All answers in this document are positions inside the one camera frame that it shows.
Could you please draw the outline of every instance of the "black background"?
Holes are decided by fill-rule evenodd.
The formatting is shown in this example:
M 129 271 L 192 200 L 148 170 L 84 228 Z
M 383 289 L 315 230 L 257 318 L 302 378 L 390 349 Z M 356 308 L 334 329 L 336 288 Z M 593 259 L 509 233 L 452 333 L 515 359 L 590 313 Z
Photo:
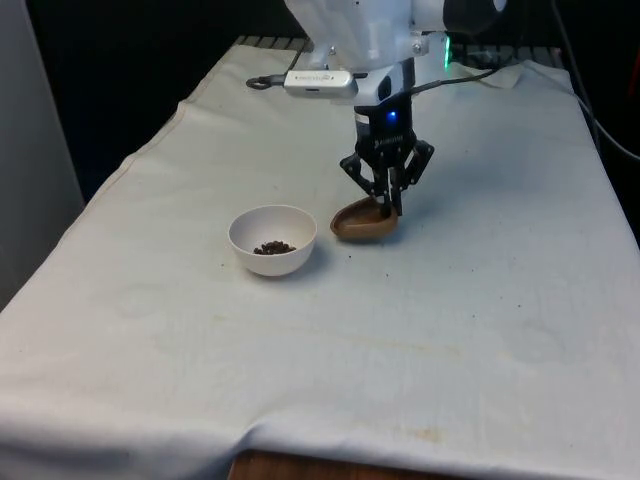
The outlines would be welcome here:
M 640 2 L 557 1 L 597 116 L 640 151 L 640 86 L 628 96 Z M 510 0 L 500 22 L 477 40 L 515 43 L 525 6 L 524 44 L 561 46 L 548 0 Z M 237 36 L 303 35 L 283 0 L 31 0 L 29 9 L 86 198 L 149 141 Z M 640 163 L 603 145 L 640 239 Z

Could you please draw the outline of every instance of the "black cable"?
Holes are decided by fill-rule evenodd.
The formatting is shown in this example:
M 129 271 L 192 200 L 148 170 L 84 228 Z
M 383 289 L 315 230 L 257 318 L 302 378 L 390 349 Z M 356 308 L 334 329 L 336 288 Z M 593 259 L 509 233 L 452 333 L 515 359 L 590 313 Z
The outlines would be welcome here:
M 477 82 L 479 80 L 483 80 L 487 77 L 490 77 L 494 73 L 499 72 L 503 68 L 507 67 L 511 61 L 513 60 L 513 55 L 510 55 L 507 60 L 502 62 L 501 66 L 494 67 L 488 72 L 480 73 L 478 75 L 472 75 L 470 77 L 462 77 L 462 78 L 452 78 L 447 80 L 436 80 L 434 82 L 425 83 L 424 85 L 420 85 L 419 87 L 413 87 L 411 89 L 411 95 L 417 95 L 422 92 L 426 92 L 427 90 L 433 90 L 434 88 L 442 87 L 444 85 L 455 85 L 458 83 L 468 83 L 468 82 Z
M 589 115 L 591 118 L 594 119 L 596 126 L 598 127 L 598 129 L 602 132 L 602 134 L 605 136 L 605 138 L 607 140 L 609 140 L 609 142 L 611 142 L 611 144 L 618 149 L 618 151 L 620 151 L 620 153 L 624 154 L 625 156 L 629 157 L 631 160 L 635 160 L 637 162 L 640 162 L 640 155 L 633 153 L 631 150 L 627 149 L 624 147 L 624 145 L 622 145 L 620 142 L 618 142 L 615 137 L 613 135 L 611 135 L 609 133 L 609 131 L 602 125 L 602 123 L 600 123 L 600 121 L 596 118 L 595 114 L 589 110 L 589 107 L 587 106 L 587 104 L 580 98 L 579 95 L 577 95 L 575 92 L 573 92 L 571 89 L 567 88 L 565 85 L 563 85 L 561 82 L 559 82 L 558 80 L 556 80 L 555 78 L 551 77 L 549 74 L 544 73 L 536 68 L 533 68 L 531 65 L 526 65 L 526 68 L 528 68 L 529 70 L 531 70 L 532 72 L 537 73 L 538 75 L 546 78 L 547 80 L 549 80 L 550 82 L 554 83 L 555 85 L 557 85 L 558 87 L 560 87 L 564 92 L 566 92 L 569 95 L 572 95 L 576 98 L 576 100 L 578 100 L 578 103 L 580 104 L 580 106 L 582 107 L 582 109 L 585 111 L 585 113 L 587 115 Z
M 565 49 L 567 51 L 567 56 L 569 57 L 569 61 L 571 62 L 571 69 L 573 70 L 573 75 L 575 76 L 576 83 L 578 84 L 580 96 L 587 106 L 586 111 L 588 112 L 588 117 L 591 123 L 591 135 L 593 136 L 593 142 L 596 145 L 596 150 L 598 150 L 598 153 L 600 153 L 600 132 L 598 131 L 595 112 L 593 110 L 593 106 L 591 105 L 591 101 L 589 100 L 589 95 L 587 95 L 587 89 L 584 87 L 584 83 L 582 82 L 582 75 L 580 75 L 580 70 L 578 69 L 578 62 L 576 61 L 576 57 L 573 53 L 573 47 L 571 46 L 571 41 L 569 40 L 569 35 L 567 34 L 567 29 L 565 28 L 564 21 L 562 20 L 562 15 L 560 14 L 560 10 L 558 9 L 556 0 L 550 1 L 551 10 L 553 11 L 553 16 L 555 17 L 556 23 L 558 24 L 558 29 L 560 30 L 560 35 L 562 36 L 562 42 L 564 43 Z
M 518 38 L 516 39 L 516 41 L 513 43 L 513 54 L 504 62 L 501 61 L 500 59 L 498 59 L 497 62 L 493 61 L 493 62 L 481 62 L 479 61 L 477 58 L 474 58 L 474 64 L 470 65 L 472 68 L 477 68 L 478 70 L 492 70 L 494 68 L 497 67 L 503 67 L 505 66 L 505 64 L 508 64 L 511 62 L 511 60 L 516 57 L 518 55 L 518 52 L 520 51 L 520 48 L 522 47 L 522 45 L 524 44 L 524 40 L 527 36 L 527 33 L 529 31 L 529 0 L 522 0 L 522 24 L 520 27 L 520 35 L 518 35 Z M 475 37 L 474 35 L 469 35 L 469 38 L 473 41 L 473 43 L 475 43 L 476 45 L 480 46 L 480 42 L 478 41 L 478 38 Z
M 249 80 L 247 80 L 247 87 L 251 88 L 252 90 L 268 90 L 271 87 L 283 86 L 284 81 L 287 78 L 287 73 L 293 70 L 293 68 L 296 66 L 296 63 L 298 63 L 300 55 L 302 55 L 302 52 L 304 52 L 304 49 L 306 48 L 308 42 L 309 39 L 306 38 L 302 46 L 296 52 L 296 55 L 293 57 L 293 60 L 289 64 L 289 68 L 287 68 L 287 71 L 285 73 L 281 75 L 264 75 L 261 77 L 250 78 Z
M 419 87 L 413 87 L 411 89 L 411 95 L 417 95 L 419 93 L 426 92 L 427 90 L 433 90 L 434 88 L 442 87 L 444 85 L 455 85 L 455 84 L 458 84 L 458 83 L 477 82 L 477 81 L 480 81 L 480 80 L 484 80 L 485 78 L 490 77 L 491 75 L 499 72 L 503 68 L 509 66 L 511 64 L 511 62 L 514 60 L 515 55 L 517 54 L 518 50 L 522 46 L 522 43 L 524 42 L 524 39 L 525 39 L 526 34 L 527 34 L 527 30 L 529 29 L 529 0 L 522 0 L 522 1 L 523 1 L 522 29 L 520 31 L 520 36 L 518 37 L 518 40 L 516 41 L 516 43 L 515 43 L 515 45 L 513 47 L 514 53 L 509 55 L 509 57 L 506 60 L 498 61 L 498 63 L 496 65 L 494 65 L 492 67 L 487 67 L 487 68 L 489 68 L 489 71 L 484 72 L 484 73 L 480 73 L 478 75 L 473 75 L 473 76 L 470 76 L 470 77 L 463 77 L 463 78 L 454 78 L 454 79 L 448 79 L 448 80 L 436 80 L 436 81 L 431 82 L 431 83 L 426 83 L 424 85 L 420 85 Z M 471 37 L 471 38 L 476 43 L 478 43 L 477 40 L 474 37 Z

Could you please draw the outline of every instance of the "gray wall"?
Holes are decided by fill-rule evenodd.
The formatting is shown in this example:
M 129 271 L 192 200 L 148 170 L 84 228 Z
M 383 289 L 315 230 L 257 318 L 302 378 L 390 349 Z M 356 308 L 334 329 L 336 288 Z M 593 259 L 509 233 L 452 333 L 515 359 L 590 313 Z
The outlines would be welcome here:
M 26 8 L 0 0 L 0 310 L 82 207 Z

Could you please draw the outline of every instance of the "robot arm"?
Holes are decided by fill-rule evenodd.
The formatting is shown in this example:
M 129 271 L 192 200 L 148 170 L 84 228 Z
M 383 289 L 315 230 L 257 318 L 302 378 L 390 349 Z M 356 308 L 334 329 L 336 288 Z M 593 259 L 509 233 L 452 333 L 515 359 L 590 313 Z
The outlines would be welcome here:
M 427 53 L 423 31 L 478 33 L 506 0 L 285 0 L 315 49 L 311 69 L 330 51 L 350 72 L 366 73 Z
M 340 162 L 383 217 L 402 215 L 402 192 L 420 180 L 434 148 L 413 131 L 414 58 L 428 54 L 422 31 L 478 33 L 507 0 L 285 0 L 314 43 L 310 70 L 290 71 L 291 95 L 354 106 L 355 153 Z M 343 67 L 327 69 L 335 53 Z M 362 176 L 362 163 L 371 180 Z

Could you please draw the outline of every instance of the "small white bowl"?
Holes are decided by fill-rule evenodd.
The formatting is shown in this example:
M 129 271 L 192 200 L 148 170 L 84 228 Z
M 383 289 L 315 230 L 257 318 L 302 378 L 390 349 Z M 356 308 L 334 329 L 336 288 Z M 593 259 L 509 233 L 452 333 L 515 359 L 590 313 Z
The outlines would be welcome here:
M 302 267 L 313 251 L 318 227 L 307 212 L 287 205 L 258 207 L 243 213 L 229 227 L 229 241 L 245 268 L 279 277 Z M 263 243 L 282 241 L 296 250 L 282 255 L 253 253 Z

